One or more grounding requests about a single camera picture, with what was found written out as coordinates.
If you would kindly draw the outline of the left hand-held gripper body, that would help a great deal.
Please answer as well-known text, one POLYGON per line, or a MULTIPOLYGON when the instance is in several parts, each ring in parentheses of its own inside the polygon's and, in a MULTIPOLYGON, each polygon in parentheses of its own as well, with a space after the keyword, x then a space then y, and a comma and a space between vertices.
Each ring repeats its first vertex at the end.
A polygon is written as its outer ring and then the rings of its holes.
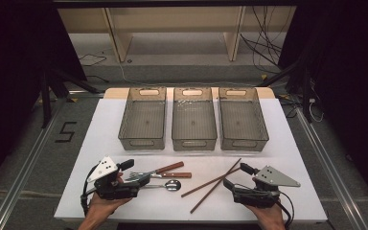
POLYGON ((105 156, 93 168, 93 172, 86 178, 87 183, 94 183, 92 192, 107 200, 137 197, 139 189, 130 190, 127 183, 118 182, 117 176, 120 171, 117 164, 109 156, 105 156))

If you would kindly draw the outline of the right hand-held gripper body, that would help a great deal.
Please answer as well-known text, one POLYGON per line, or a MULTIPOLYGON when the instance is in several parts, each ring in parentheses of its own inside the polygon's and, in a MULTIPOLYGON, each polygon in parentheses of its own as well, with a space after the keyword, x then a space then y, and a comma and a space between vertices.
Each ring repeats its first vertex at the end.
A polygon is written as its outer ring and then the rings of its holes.
POLYGON ((265 166, 253 174, 253 189, 235 185, 233 198, 236 203, 257 208, 270 208, 280 196, 280 186, 300 187, 301 184, 271 166, 265 166))

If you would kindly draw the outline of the shiny metal spoon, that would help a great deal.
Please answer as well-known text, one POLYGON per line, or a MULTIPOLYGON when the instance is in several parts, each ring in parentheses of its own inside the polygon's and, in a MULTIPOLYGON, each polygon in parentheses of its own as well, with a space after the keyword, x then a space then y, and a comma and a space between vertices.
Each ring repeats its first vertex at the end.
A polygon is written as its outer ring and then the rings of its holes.
POLYGON ((155 188, 164 188, 167 191, 176 192, 181 189, 181 182, 178 180, 172 179, 172 180, 168 180, 164 184, 143 186, 143 189, 155 189, 155 188))

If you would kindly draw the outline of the wooden-handled table knife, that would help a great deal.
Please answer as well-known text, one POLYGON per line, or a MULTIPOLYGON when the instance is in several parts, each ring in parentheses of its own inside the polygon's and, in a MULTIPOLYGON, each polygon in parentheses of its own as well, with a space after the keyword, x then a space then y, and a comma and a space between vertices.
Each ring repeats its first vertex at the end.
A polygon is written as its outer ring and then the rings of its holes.
POLYGON ((174 170, 174 169, 177 169, 177 168, 180 168, 180 167, 183 167, 183 166, 184 166, 184 163, 182 161, 180 161, 180 162, 170 164, 168 166, 159 168, 157 170, 154 170, 154 171, 151 171, 151 172, 148 172, 148 173, 144 172, 144 175, 149 174, 149 175, 154 176, 154 177, 179 177, 179 176, 182 175, 182 173, 171 172, 171 170, 174 170))

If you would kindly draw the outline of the wooden-handled metal fork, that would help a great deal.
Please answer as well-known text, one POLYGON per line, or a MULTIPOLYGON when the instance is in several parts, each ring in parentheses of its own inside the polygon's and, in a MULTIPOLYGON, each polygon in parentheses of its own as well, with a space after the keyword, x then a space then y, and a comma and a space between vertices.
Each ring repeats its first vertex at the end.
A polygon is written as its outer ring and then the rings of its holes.
POLYGON ((192 178, 191 172, 132 173, 126 181, 147 181, 151 178, 192 178))

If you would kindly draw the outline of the smoky transparent plastic bin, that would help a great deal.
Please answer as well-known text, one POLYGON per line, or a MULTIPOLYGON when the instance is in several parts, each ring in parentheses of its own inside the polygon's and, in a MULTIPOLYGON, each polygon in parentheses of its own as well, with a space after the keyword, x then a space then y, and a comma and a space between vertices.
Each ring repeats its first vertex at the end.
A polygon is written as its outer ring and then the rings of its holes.
POLYGON ((118 138, 125 150, 163 150, 165 87, 130 88, 118 138))
POLYGON ((173 149, 214 150, 217 139, 212 89, 176 87, 172 109, 173 149))
POLYGON ((220 148, 262 151, 269 140, 256 88, 218 90, 220 148))

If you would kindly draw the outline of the person's left hand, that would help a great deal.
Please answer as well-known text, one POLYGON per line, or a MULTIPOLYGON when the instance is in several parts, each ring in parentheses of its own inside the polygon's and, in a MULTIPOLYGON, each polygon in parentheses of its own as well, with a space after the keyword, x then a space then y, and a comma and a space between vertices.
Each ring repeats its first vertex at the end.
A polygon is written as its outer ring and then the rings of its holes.
POLYGON ((89 203, 87 216, 96 219, 107 219, 119 207, 128 202, 130 202, 130 198, 107 200, 100 198, 99 195, 95 193, 89 203))

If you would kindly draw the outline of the person's right hand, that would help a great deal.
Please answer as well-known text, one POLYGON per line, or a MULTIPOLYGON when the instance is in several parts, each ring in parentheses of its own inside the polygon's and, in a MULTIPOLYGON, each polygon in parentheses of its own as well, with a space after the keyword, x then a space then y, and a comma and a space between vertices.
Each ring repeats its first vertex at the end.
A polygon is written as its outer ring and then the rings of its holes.
POLYGON ((282 209, 277 204, 274 204, 270 208, 257 208, 250 205, 246 205, 246 208, 254 213, 258 221, 265 228, 284 226, 282 209))

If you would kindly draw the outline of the white table cover sheet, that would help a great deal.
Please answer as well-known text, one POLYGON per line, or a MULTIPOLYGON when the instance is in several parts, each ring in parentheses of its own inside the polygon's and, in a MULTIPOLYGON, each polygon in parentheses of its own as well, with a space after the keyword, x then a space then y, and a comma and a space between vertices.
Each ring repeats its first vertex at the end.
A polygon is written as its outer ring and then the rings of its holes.
POLYGON ((178 192, 160 189, 143 189, 128 204, 119 208, 112 219, 119 222, 210 222, 241 223, 255 219, 244 206, 233 201, 229 190, 218 185, 205 201, 190 214, 192 208, 214 186, 210 185, 190 195, 182 194, 226 173, 234 163, 241 162, 253 168, 271 166, 298 181, 298 188, 282 188, 282 204, 295 213, 296 223, 317 223, 327 219, 322 204, 312 185, 306 166, 291 134, 280 103, 275 99, 262 99, 261 107, 269 140, 261 152, 213 151, 176 152, 171 135, 166 135, 163 150, 150 152, 126 151, 118 133, 125 110, 125 102, 119 99, 102 99, 98 102, 89 129, 80 149, 63 195, 55 212, 57 219, 77 220, 83 218, 80 196, 85 178, 91 168, 110 156, 116 163, 134 160, 135 172, 150 172, 172 163, 182 161, 183 172, 192 173, 192 178, 181 181, 178 192))

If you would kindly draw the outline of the black tripod stand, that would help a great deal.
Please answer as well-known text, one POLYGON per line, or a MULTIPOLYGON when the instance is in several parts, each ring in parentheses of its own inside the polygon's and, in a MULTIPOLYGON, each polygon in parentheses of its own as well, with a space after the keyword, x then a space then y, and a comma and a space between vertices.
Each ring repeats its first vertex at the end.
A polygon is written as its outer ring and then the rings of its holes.
POLYGON ((41 100, 43 104, 43 128, 49 125, 52 120, 50 90, 52 90, 58 98, 67 98, 70 91, 64 84, 66 81, 70 81, 74 85, 93 94, 103 93, 102 90, 89 85, 83 80, 73 77, 71 74, 61 70, 60 68, 53 66, 44 67, 39 77, 41 100))
POLYGON ((269 87, 272 83, 279 81, 285 76, 289 76, 287 82, 287 92, 295 93, 297 90, 301 90, 303 94, 303 115, 306 120, 311 123, 310 113, 310 76, 309 58, 307 55, 301 54, 300 57, 294 61, 289 67, 281 70, 278 74, 275 74, 272 78, 264 80, 258 84, 258 87, 269 87))

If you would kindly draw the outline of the dark curtain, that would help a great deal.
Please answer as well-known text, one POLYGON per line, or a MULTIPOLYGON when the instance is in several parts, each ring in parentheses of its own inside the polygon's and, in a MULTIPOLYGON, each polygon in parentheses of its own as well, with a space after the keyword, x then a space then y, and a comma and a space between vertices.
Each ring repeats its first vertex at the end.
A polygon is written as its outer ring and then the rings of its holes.
POLYGON ((325 115, 368 185, 368 0, 298 0, 280 65, 314 36, 310 75, 325 115))
POLYGON ((0 166, 52 70, 86 79, 53 0, 0 0, 0 166))

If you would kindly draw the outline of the light wooden shelf unit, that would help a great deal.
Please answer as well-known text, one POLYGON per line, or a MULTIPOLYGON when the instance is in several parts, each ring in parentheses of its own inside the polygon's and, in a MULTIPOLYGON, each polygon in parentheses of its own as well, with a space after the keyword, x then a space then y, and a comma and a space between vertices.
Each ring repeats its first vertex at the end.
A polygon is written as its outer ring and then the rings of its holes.
POLYGON ((60 9, 70 34, 107 34, 116 60, 127 57, 135 33, 222 33, 228 58, 237 57, 241 33, 288 30, 294 7, 156 7, 60 9))

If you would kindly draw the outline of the aluminium floor rail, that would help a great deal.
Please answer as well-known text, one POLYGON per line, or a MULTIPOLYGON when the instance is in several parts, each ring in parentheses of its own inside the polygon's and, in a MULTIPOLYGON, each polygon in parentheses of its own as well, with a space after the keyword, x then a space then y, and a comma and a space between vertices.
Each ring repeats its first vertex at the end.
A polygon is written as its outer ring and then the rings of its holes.
POLYGON ((368 230, 368 223, 365 220, 364 215, 361 214, 359 206, 349 192, 347 185, 342 180, 342 177, 339 175, 337 166, 330 158, 313 125, 306 120, 301 108, 297 108, 296 113, 303 130, 310 140, 310 144, 313 147, 315 155, 317 156, 325 175, 329 179, 333 191, 335 192, 349 222, 353 226, 353 229, 368 230))
POLYGON ((21 196, 35 164, 43 152, 60 108, 55 108, 52 118, 44 126, 40 123, 41 109, 35 109, 27 124, 17 136, 14 146, 0 166, 0 230, 7 223, 21 196))

